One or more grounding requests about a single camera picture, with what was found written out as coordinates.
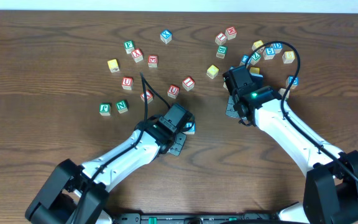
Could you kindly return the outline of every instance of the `brown wooden surface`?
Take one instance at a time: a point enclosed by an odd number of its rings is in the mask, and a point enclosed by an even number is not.
[[[217,58],[214,37],[237,37]],[[165,45],[159,37],[173,32]],[[158,69],[135,63],[123,42],[159,56]],[[146,213],[276,210],[303,200],[305,178],[286,152],[257,128],[225,116],[220,74],[251,53],[254,41],[284,40],[302,59],[289,105],[327,141],[358,150],[358,15],[157,12],[0,11],[0,223],[24,223],[24,212],[53,168],[104,154],[143,118],[139,72],[169,102],[196,116],[197,132],[179,157],[160,156],[122,181],[108,207]],[[280,56],[257,64],[266,84],[285,85],[296,63]],[[117,58],[121,72],[110,73]],[[206,70],[215,64],[219,76]],[[134,77],[132,91],[123,76]],[[186,92],[187,76],[196,86]],[[181,87],[176,100],[169,85]],[[129,102],[129,112],[102,117],[101,102]],[[154,99],[149,114],[164,113]]]

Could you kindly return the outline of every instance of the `letter on block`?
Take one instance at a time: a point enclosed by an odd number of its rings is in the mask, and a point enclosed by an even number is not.
[[[256,67],[251,67],[249,73],[259,74],[260,69]]]
[[[124,42],[124,47],[125,47],[125,51],[127,52],[127,54],[130,54],[131,52],[133,52],[135,50],[134,42],[131,40]]]
[[[293,76],[290,76],[287,78],[287,81],[285,82],[285,88],[288,88],[290,85],[290,82],[292,81]],[[299,79],[298,77],[295,79],[295,81],[292,83],[291,90],[294,90],[299,85]]]
[[[278,93],[281,95],[281,96],[284,96],[284,93],[285,93],[285,89],[281,88]],[[285,95],[285,100],[287,100],[288,98],[290,97],[290,91],[288,91],[288,93]]]
[[[211,65],[210,68],[206,71],[206,75],[212,79],[218,75],[219,69],[215,65]]]
[[[153,100],[153,95],[150,91],[146,90],[146,95],[147,95],[147,103],[149,104],[152,100]],[[144,102],[144,94],[142,93],[140,95],[140,98],[143,100]]]
[[[127,104],[125,103],[125,100],[121,100],[120,102],[116,103],[116,107],[118,110],[118,113],[124,113],[128,111]]]
[[[158,57],[156,55],[149,55],[149,68],[157,68]]]
[[[276,54],[280,53],[281,50],[283,49],[283,45],[280,43],[271,44],[270,47],[273,47],[274,53],[276,53]]]
[[[237,31],[234,27],[229,27],[226,29],[224,34],[226,35],[228,40],[231,40],[231,39],[236,38]]]
[[[273,47],[267,47],[265,48],[265,51],[264,51],[264,59],[265,60],[270,60],[270,59],[273,59],[274,58],[274,49]]]
[[[131,52],[131,54],[136,63],[143,60],[143,54],[139,49],[135,49],[133,52]]]
[[[216,52],[216,56],[218,58],[224,58],[226,56],[227,47],[226,46],[219,46],[218,51]]]
[[[240,65],[245,65],[246,64],[246,61],[248,59],[248,55],[244,55],[242,56],[242,59],[241,59],[241,62],[240,62]]]
[[[109,65],[111,73],[119,71],[117,59],[112,59],[112,60],[108,61],[107,64]]]
[[[162,40],[162,42],[167,44],[172,40],[172,33],[169,32],[169,30],[164,30],[160,35],[160,39]]]
[[[287,51],[283,54],[283,62],[284,63],[292,63],[295,59],[295,54],[293,51]]]
[[[256,65],[256,63],[258,63],[258,61],[260,60],[261,56],[260,54],[258,54],[257,52],[255,52],[252,56],[251,56],[251,65]]]
[[[134,80],[132,78],[124,77],[122,79],[122,88],[125,90],[132,90],[132,87],[134,86]]]
[[[111,115],[111,105],[109,103],[100,104],[99,113],[102,116],[110,116]]]
[[[215,38],[215,43],[218,44],[219,46],[224,45],[226,41],[227,41],[227,37],[223,33],[219,33]]]
[[[192,88],[194,88],[195,82],[192,78],[187,77],[184,79],[181,85],[184,87],[186,91],[190,91]]]
[[[252,45],[252,50],[257,49],[258,47],[262,46],[264,43],[261,40],[256,41],[253,45]],[[257,52],[258,53],[262,53],[264,51],[265,47],[262,47],[261,49],[259,49]]]
[[[192,122],[187,122],[185,128],[190,128]],[[194,123],[193,127],[191,127],[188,131],[185,131],[183,134],[194,134],[196,132],[196,123]]]
[[[176,99],[179,94],[179,87],[171,85],[167,93],[169,97]]]

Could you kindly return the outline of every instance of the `white background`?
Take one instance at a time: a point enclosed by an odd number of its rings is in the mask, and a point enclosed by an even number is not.
[[[0,0],[0,9],[358,13],[358,0]]]

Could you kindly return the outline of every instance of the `blue and white block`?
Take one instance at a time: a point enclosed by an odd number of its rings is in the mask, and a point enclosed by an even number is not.
[[[185,128],[190,128],[193,122],[187,122]],[[183,134],[194,134],[196,132],[196,123],[194,123],[193,127],[190,130],[185,131]]]
[[[161,38],[162,42],[167,44],[172,40],[172,33],[169,30],[164,30],[160,34],[160,38]]]
[[[242,59],[241,59],[241,62],[240,62],[240,66],[241,66],[241,65],[245,65],[247,59],[248,59],[248,55],[242,56]],[[251,60],[248,61],[248,64],[247,64],[247,66],[246,66],[247,68],[248,68],[248,66],[249,66],[250,63],[251,63]]]
[[[273,59],[275,54],[276,53],[274,52],[273,47],[266,47],[264,51],[264,59],[265,60]]]
[[[274,53],[276,53],[276,54],[280,53],[281,50],[283,50],[283,45],[280,43],[271,44],[270,47],[273,47]]]
[[[285,82],[285,87],[288,88],[290,83],[292,82],[293,76],[290,76],[287,78],[287,81]],[[295,81],[292,83],[291,90],[295,89],[299,85],[299,78],[297,77]]]

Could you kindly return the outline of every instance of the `toy block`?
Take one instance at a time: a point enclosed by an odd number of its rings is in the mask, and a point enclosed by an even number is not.
[[[192,88],[194,88],[195,82],[192,78],[187,77],[182,81],[181,85],[184,87],[186,91],[190,91]]]
[[[156,55],[149,55],[149,68],[157,68],[158,57]]]
[[[219,33],[215,38],[215,43],[218,44],[219,46],[224,45],[224,43],[226,43],[226,41],[227,41],[227,37],[222,32]]]
[[[261,56],[260,54],[258,54],[257,52],[255,52],[252,56],[251,56],[251,65],[256,65],[256,63],[258,63],[258,61],[260,60]]]
[[[284,88],[281,88],[278,93],[281,95],[281,96],[284,96],[284,93],[285,93],[285,89]],[[290,91],[288,91],[288,93],[285,95],[285,100],[287,100],[288,98],[290,97]]]
[[[135,60],[136,63],[143,60],[143,54],[139,49],[135,49],[134,51],[131,52],[131,54],[132,54],[132,58]]]
[[[244,55],[242,56],[242,59],[241,59],[241,62],[240,62],[240,65],[245,65],[246,64],[246,61],[248,59],[248,55]]]
[[[228,40],[231,40],[231,39],[236,38],[237,31],[236,31],[236,29],[234,27],[229,27],[224,32],[224,35],[226,35]]]
[[[132,87],[134,86],[134,80],[132,78],[124,77],[122,79],[122,88],[125,90],[132,90]]]
[[[288,88],[290,85],[290,82],[292,81],[293,76],[290,76],[287,78],[287,81],[285,82],[285,88]],[[295,81],[292,83],[291,90],[294,90],[299,85],[299,79],[298,77],[295,79]]]
[[[264,43],[261,40],[256,41],[253,45],[252,45],[252,50],[257,49],[258,47],[262,46]],[[257,52],[258,53],[262,53],[264,51],[265,47],[262,47],[261,49],[259,49]]]
[[[276,54],[280,53],[281,50],[283,49],[283,45],[280,43],[271,44],[270,47],[273,47],[274,53],[276,53]]]
[[[131,52],[133,52],[135,50],[134,42],[131,40],[125,41],[124,47],[125,47],[125,51],[127,52],[127,54],[130,54]]]
[[[167,93],[169,97],[176,99],[179,95],[179,87],[171,85]]]
[[[218,75],[219,69],[215,65],[211,65],[210,68],[206,71],[206,75],[212,79]]]
[[[264,50],[264,59],[265,60],[270,60],[274,58],[274,49],[273,47],[266,47]]]
[[[128,107],[127,107],[127,104],[125,103],[125,100],[121,100],[121,101],[117,102],[116,107],[117,107],[118,113],[124,113],[124,112],[128,111]]]
[[[193,122],[187,122],[185,124],[185,128],[190,128]],[[196,123],[193,124],[193,127],[191,127],[188,131],[185,131],[183,134],[194,134],[196,132]]]
[[[284,63],[292,63],[295,59],[295,54],[293,51],[287,51],[283,54],[283,62]]]
[[[101,103],[99,107],[99,113],[102,116],[110,116],[111,115],[111,105],[109,103]]]
[[[162,42],[167,44],[172,40],[172,33],[169,32],[169,30],[164,30],[164,31],[162,31],[160,38],[161,38]]]
[[[109,65],[111,73],[119,71],[117,59],[112,59],[112,60],[108,61],[107,64]]]
[[[216,52],[216,56],[218,58],[224,58],[226,56],[227,47],[226,46],[219,46],[218,51]]]
[[[147,96],[147,103],[149,104],[153,100],[153,95],[150,91],[146,90],[146,96]],[[140,98],[144,102],[144,94],[143,93],[140,95]]]
[[[251,67],[249,73],[259,74],[260,69],[256,67]]]

